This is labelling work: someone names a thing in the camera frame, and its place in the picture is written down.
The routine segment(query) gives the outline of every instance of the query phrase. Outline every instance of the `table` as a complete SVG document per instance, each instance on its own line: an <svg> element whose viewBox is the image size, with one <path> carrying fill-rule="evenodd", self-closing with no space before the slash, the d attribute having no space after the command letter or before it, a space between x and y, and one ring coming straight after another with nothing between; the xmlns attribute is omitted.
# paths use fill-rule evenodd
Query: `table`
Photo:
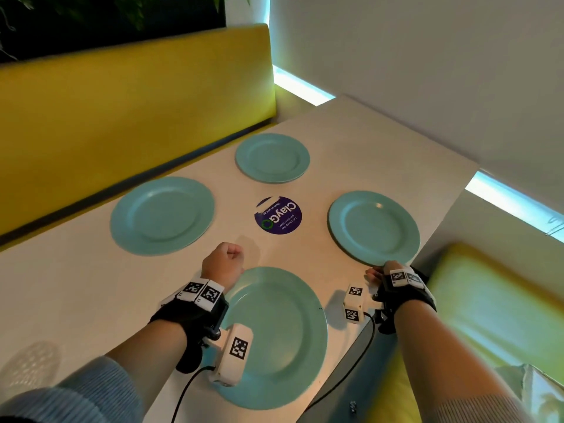
<svg viewBox="0 0 564 423"><path fill-rule="evenodd" d="M329 324L325 361L300 398L267 411L228 403L201 375L177 419L295 422L362 329L345 323L341 303L347 285L362 281L366 267L331 239L331 203L353 190L385 194L411 213L423 246L478 167L345 96L269 132L306 145L311 164L302 177L278 185L255 182L236 167L236 146L172 174L202 182L215 197L210 228L187 248L152 257L125 252L108 227L115 200L0 253L0 365L35 341L50 341L63 357L60 380L143 327L160 299L196 276L219 242L231 241L245 248L245 267L289 270L315 291ZM255 207L270 196L300 206L303 219L294 232L279 236L257 226ZM168 421L186 381L174 373L145 421Z"/></svg>

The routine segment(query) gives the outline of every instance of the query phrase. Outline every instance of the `ceramic plate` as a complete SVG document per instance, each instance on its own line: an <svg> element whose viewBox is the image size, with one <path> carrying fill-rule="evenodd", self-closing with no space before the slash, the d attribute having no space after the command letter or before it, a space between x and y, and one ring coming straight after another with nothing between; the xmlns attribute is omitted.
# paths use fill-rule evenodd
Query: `ceramic plate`
<svg viewBox="0 0 564 423"><path fill-rule="evenodd" d="M310 154L300 141L290 136L258 134L239 145L235 161L245 175L278 184L301 177L310 165Z"/></svg>
<svg viewBox="0 0 564 423"><path fill-rule="evenodd" d="M419 228L398 203L371 191L339 197L329 209L335 241L354 258L381 266L388 260L406 263L419 249Z"/></svg>
<svg viewBox="0 0 564 423"><path fill-rule="evenodd" d="M274 267L246 270L227 295L222 327L241 323L253 330L243 379L234 387L214 386L244 408L286 405L317 377L327 350L327 320L319 299L294 274ZM213 364L208 349L204 365Z"/></svg>
<svg viewBox="0 0 564 423"><path fill-rule="evenodd" d="M183 177L139 185L114 208L112 237L126 251L141 256L182 249L210 226L214 214L211 193L204 184Z"/></svg>

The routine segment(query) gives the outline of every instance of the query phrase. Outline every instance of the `wire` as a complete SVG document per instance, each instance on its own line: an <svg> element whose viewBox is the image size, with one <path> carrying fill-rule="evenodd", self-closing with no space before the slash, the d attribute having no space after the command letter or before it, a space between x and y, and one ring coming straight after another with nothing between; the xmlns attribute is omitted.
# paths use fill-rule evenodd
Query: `wire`
<svg viewBox="0 0 564 423"><path fill-rule="evenodd" d="M180 394L180 399L178 399L178 404L177 404L176 409L174 409L173 419L172 419L172 421L171 421L170 423L174 423L174 419L176 419L176 415L177 415L177 413L178 413L178 409L180 408L180 403L182 402L182 398L184 398L184 394L186 393L186 390L188 389L188 386L190 385L190 383L192 383L192 380L194 380L195 377L196 377L198 374L200 374L202 371L206 371L206 370L213 371L213 370L215 370L215 367L211 367L211 366L202 367L201 369L199 369L198 371L196 371L192 377L190 377L190 380L188 380L188 382L187 382L187 384L186 384L186 387L184 388L184 390L183 390L182 393Z"/></svg>
<svg viewBox="0 0 564 423"><path fill-rule="evenodd" d="M368 342L368 344L366 345L366 348L364 348L363 352L360 354L360 356L358 357L358 359L356 359L356 362L352 365L352 367L350 368L350 370L347 372L347 374L345 374L345 376L339 380L339 382L334 385L333 387L331 387L331 389L329 389L328 392L326 392L321 398L316 399L314 402L312 402L311 404L309 404L306 408L306 411L308 409L310 409L311 407L313 407L314 405L318 404L319 402L321 402L323 399L325 399L332 391L334 391L342 382L344 382L345 378L349 377L349 374L354 370L354 368L356 367L356 364L358 364L358 362L360 362L360 360L362 359L362 357L366 354L366 352L368 351L368 348L370 347L370 345L372 344L372 340L374 340L374 334L376 333L376 322L374 322L374 319L372 318L371 315L369 315L368 313L364 312L364 314L366 316L368 316L370 318L370 320L372 321L372 335L370 336L370 341Z"/></svg>

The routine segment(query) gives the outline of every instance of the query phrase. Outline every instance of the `hand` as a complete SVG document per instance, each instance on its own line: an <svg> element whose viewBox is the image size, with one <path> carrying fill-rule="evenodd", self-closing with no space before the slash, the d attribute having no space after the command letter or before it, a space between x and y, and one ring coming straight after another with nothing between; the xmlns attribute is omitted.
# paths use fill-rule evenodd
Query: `hand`
<svg viewBox="0 0 564 423"><path fill-rule="evenodd" d="M376 286L380 286L382 281L384 280L384 275L389 275L390 270L398 270L403 269L406 272L414 273L413 269L410 266L404 266L402 263L398 263L397 261L386 261L384 266L373 266L366 270L366 278L369 282L375 284Z"/></svg>
<svg viewBox="0 0 564 423"><path fill-rule="evenodd" d="M202 278L211 279L229 291L239 280L243 268L243 247L228 242L220 243L202 262Z"/></svg>

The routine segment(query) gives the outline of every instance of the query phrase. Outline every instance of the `forearm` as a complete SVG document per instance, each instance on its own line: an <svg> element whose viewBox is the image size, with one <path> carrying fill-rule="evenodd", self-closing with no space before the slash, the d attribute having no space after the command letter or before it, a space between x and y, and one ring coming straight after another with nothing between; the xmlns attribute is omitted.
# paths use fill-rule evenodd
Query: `forearm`
<svg viewBox="0 0 564 423"><path fill-rule="evenodd" d="M453 399L512 396L496 373L421 301L408 301L394 315L399 346L421 416Z"/></svg>
<svg viewBox="0 0 564 423"><path fill-rule="evenodd" d="M156 320L106 356L127 371L147 412L185 349L183 328L177 323Z"/></svg>

